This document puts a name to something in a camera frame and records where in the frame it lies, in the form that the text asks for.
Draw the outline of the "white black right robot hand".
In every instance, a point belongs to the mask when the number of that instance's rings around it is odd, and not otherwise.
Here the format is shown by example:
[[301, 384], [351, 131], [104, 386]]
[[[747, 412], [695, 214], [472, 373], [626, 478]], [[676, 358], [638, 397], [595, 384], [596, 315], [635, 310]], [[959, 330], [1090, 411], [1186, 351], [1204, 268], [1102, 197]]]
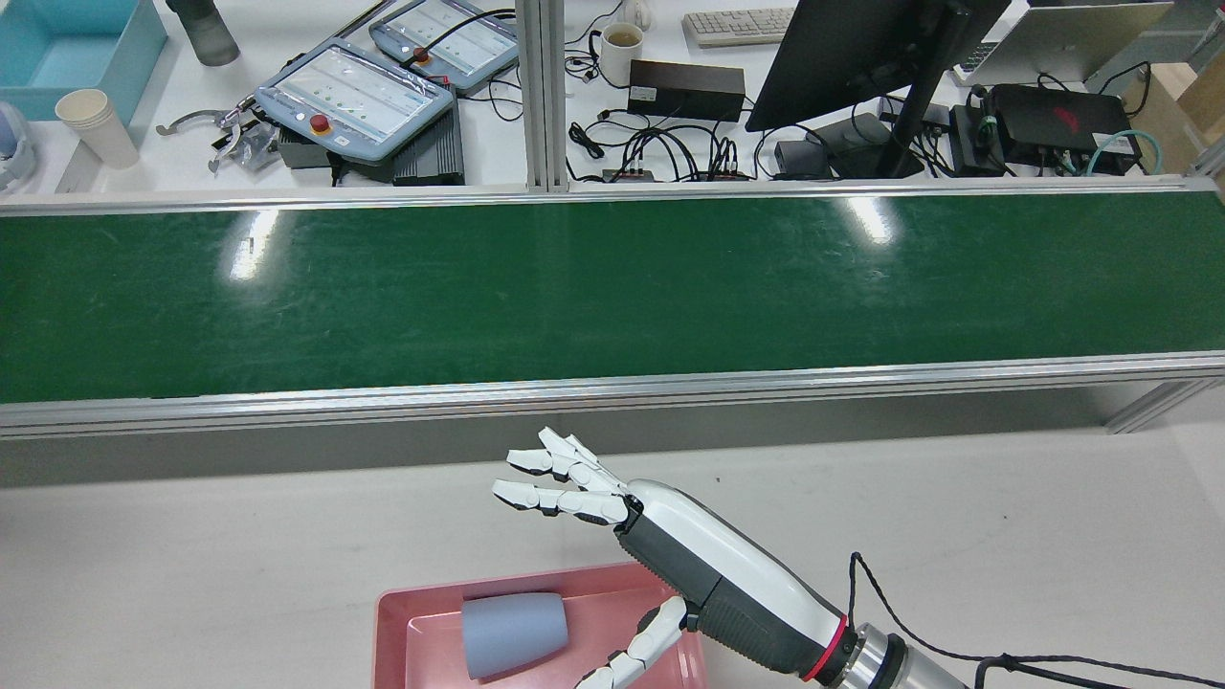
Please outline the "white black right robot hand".
[[617, 478], [577, 436], [543, 429], [539, 439], [540, 447], [512, 450], [507, 462], [526, 474], [549, 474], [561, 488], [499, 479], [494, 497], [517, 510], [611, 527], [622, 549], [673, 592], [643, 615], [630, 645], [587, 672], [579, 687], [630, 687], [684, 633], [703, 633], [783, 676], [826, 687], [840, 680], [858, 652], [858, 633], [790, 568], [677, 488]]

